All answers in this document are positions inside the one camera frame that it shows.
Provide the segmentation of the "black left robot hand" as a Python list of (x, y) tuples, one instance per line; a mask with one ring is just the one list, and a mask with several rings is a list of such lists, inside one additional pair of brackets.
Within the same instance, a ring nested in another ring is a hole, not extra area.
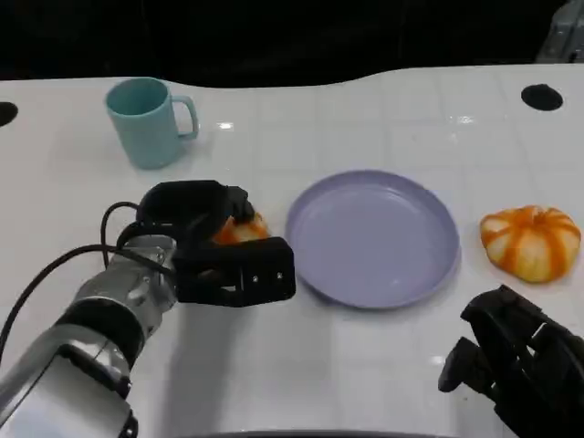
[(238, 186), (161, 182), (142, 197), (130, 234), (166, 236), (176, 244), (178, 301), (244, 308), (296, 293), (293, 250), (258, 220), (247, 191)]

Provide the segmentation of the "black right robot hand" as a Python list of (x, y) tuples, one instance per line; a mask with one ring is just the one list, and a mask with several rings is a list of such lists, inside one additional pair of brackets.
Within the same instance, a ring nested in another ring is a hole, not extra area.
[(583, 339), (505, 285), (474, 297), (461, 314), (474, 339), (459, 338), (438, 381), (491, 400), (518, 437), (583, 434)]

